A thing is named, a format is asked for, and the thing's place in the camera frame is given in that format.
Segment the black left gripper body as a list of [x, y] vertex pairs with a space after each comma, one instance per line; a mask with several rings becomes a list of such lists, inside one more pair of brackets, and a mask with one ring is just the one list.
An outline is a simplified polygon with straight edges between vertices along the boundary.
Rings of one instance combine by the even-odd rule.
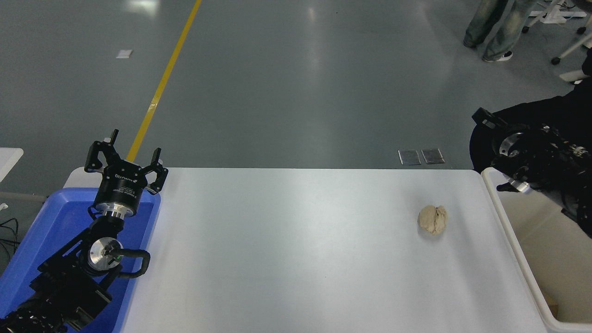
[[127, 207], [129, 210], [138, 209], [142, 191], [147, 186], [146, 175], [141, 170], [141, 166], [132, 163], [108, 165], [102, 173], [94, 200], [95, 209], [109, 203]]

